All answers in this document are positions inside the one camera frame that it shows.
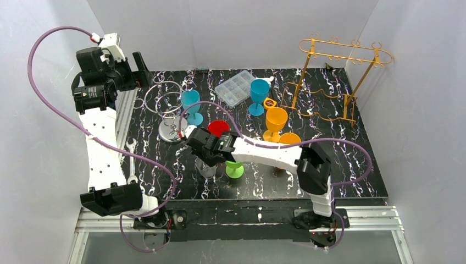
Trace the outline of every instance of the black marble table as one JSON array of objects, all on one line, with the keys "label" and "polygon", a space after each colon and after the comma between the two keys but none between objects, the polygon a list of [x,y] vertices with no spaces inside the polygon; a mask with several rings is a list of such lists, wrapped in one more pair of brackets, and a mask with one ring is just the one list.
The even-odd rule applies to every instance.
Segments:
[{"label": "black marble table", "polygon": [[[214,88],[224,80],[234,76],[241,70],[212,70],[208,74],[194,74],[192,71],[161,71],[157,72],[157,80],[171,80],[183,85],[183,89],[195,89],[201,94],[202,101],[213,101],[226,108],[224,103],[214,92]],[[252,75],[263,78],[273,76],[274,92],[281,98],[283,87],[288,81],[297,82],[301,76],[300,69],[259,69],[248,70]],[[344,69],[308,69],[304,78],[306,89],[317,91],[324,89],[327,94],[340,95],[351,93]],[[141,89],[137,98],[144,98],[148,89]],[[289,87],[286,95],[287,105],[291,105],[294,88]],[[153,108],[157,92],[148,95],[148,106]],[[265,126],[265,114],[260,117],[251,116],[247,107],[252,103],[246,101],[233,109],[228,109],[235,118],[242,133],[252,138],[261,139]],[[318,111],[323,117],[342,116],[343,99],[328,99],[321,94],[310,95],[300,92],[297,108],[304,112]],[[201,107],[200,113],[204,116],[201,126],[218,119],[226,120],[226,115],[219,109],[210,105]],[[293,132],[302,140],[311,138],[339,138],[354,141],[362,145],[371,154],[374,167],[369,177],[358,184],[344,186],[335,190],[335,197],[341,198],[385,198],[387,190],[373,156],[372,148],[364,130],[359,112],[355,110],[356,125],[351,127],[350,122],[337,120],[327,122],[318,117],[301,117],[296,112],[289,111],[289,121],[282,133]],[[298,187],[295,175],[262,164],[245,163],[245,173],[239,179],[230,179],[225,174],[224,164],[217,168],[217,174],[212,179],[205,179],[196,170],[195,156],[183,144],[171,145],[158,137],[158,125],[161,117],[145,107],[134,109],[128,132],[128,138],[137,140],[136,153],[151,158],[171,170],[177,180],[178,187],[174,199],[308,199],[309,195]],[[323,149],[332,159],[331,181],[343,182],[355,179],[363,174],[367,161],[364,155],[356,149],[344,144],[323,143]],[[125,158],[122,168],[126,175],[129,172],[129,159]],[[160,169],[154,168],[138,160],[136,162],[136,175],[145,188],[146,193],[165,199],[171,191],[171,182],[168,175]]]}]

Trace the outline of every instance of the metal ring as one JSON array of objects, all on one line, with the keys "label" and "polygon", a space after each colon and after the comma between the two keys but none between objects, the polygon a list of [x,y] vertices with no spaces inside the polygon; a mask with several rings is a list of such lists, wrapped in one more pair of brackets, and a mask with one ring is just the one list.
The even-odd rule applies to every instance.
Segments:
[{"label": "metal ring", "polygon": [[[164,95],[171,95],[171,94],[178,94],[180,97],[181,97],[181,94],[179,92],[166,92]],[[159,111],[159,103],[160,103],[160,99],[162,99],[163,96],[159,96],[157,99],[156,99],[156,111],[157,111],[157,114],[161,117],[163,117],[163,114],[170,114],[170,113],[174,113],[176,111],[178,111],[180,109],[180,107],[183,105],[181,103],[181,99],[180,99],[180,105],[179,106],[170,106],[168,109],[168,111],[165,111],[165,112],[161,112]]]},{"label": "metal ring", "polygon": [[142,103],[144,104],[144,106],[145,106],[149,111],[151,111],[152,113],[158,114],[159,116],[162,116],[163,114],[166,114],[166,113],[173,113],[173,112],[179,110],[179,109],[181,108],[181,106],[183,105],[183,104],[181,103],[181,100],[180,100],[180,105],[177,106],[175,109],[169,110],[169,111],[165,111],[165,112],[160,112],[160,111],[157,110],[157,105],[158,105],[160,99],[163,97],[163,96],[160,96],[160,97],[156,100],[156,109],[155,109],[155,110],[153,110],[153,109],[151,109],[151,108],[149,108],[149,107],[147,106],[147,95],[150,93],[150,91],[152,91],[152,89],[154,89],[155,87],[158,87],[159,85],[161,85],[161,84],[163,84],[163,83],[171,83],[171,84],[174,84],[174,85],[178,86],[178,88],[180,89],[179,92],[167,92],[167,93],[165,93],[164,95],[179,94],[180,97],[181,97],[181,94],[183,93],[183,89],[181,88],[181,85],[179,85],[178,83],[176,83],[176,82],[174,82],[174,81],[161,81],[161,82],[159,82],[159,83],[153,85],[153,86],[146,92],[146,94],[144,95],[144,99],[142,100]]},{"label": "metal ring", "polygon": [[[142,104],[138,107],[135,107],[134,104],[136,103],[137,100],[141,100],[142,101]],[[144,105],[144,100],[141,99],[141,98],[136,98],[134,99],[134,101],[132,102],[132,109],[139,109],[139,108],[142,108],[142,106]]]},{"label": "metal ring", "polygon": [[[168,126],[168,127],[172,126],[173,124],[175,124],[175,117],[176,117],[176,114],[174,114],[174,113],[163,114],[163,116],[162,116],[163,124]],[[171,124],[167,124],[168,119],[171,119]]]}]

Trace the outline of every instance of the clear plastic organizer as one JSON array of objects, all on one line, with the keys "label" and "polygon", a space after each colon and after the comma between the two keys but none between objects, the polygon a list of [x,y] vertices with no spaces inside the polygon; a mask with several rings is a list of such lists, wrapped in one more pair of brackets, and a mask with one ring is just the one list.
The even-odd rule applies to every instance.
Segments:
[{"label": "clear plastic organizer", "polygon": [[251,83],[254,76],[244,70],[215,87],[220,100],[230,108],[239,105],[251,95]]}]

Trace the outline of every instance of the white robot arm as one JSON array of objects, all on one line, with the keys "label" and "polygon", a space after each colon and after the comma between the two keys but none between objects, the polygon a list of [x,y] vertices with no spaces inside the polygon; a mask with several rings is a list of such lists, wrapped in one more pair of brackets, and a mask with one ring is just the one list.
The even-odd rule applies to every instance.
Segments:
[{"label": "white robot arm", "polygon": [[333,198],[330,187],[330,160],[316,144],[289,148],[262,148],[255,144],[283,146],[267,141],[238,137],[236,133],[224,132],[216,137],[209,131],[190,125],[183,139],[192,148],[192,153],[207,165],[218,162],[255,162],[283,168],[298,175],[299,186],[310,194],[314,213],[330,217]]},{"label": "white robot arm", "polygon": [[[83,126],[93,136],[116,147],[117,91],[148,87],[152,74],[139,52],[133,53],[138,70],[131,71],[127,58],[119,47],[120,38],[116,33],[106,34],[103,38],[93,34],[91,40],[98,43],[98,46],[76,53],[81,72],[75,77],[71,90]],[[118,153],[90,138],[87,138],[87,151],[89,192],[81,194],[81,204],[85,208],[100,216],[107,216],[121,213],[140,215],[158,206],[156,197],[144,194],[137,177],[130,177],[126,181]]]}]

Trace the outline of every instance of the white backdrop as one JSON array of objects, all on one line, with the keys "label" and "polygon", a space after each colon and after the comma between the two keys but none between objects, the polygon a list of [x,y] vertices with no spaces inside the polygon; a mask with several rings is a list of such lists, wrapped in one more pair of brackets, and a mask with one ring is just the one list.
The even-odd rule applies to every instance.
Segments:
[{"label": "white backdrop", "polygon": [[[88,0],[102,29],[141,51],[150,70],[302,68],[301,39],[357,39],[378,0]],[[350,55],[350,48],[320,51]],[[330,62],[321,57],[310,67]]]},{"label": "white backdrop", "polygon": [[[60,25],[102,33],[85,0],[0,3],[3,263],[66,263],[79,214],[79,195],[87,191],[89,168],[83,134],[37,98],[26,75],[34,42]],[[90,46],[92,42],[82,33],[55,33],[39,47],[33,64],[45,97],[76,120],[70,90],[79,70],[75,52]]]},{"label": "white backdrop", "polygon": [[[395,57],[358,106],[414,262],[466,263],[466,2],[380,0],[360,40]],[[365,67],[346,70],[354,86]]]}]

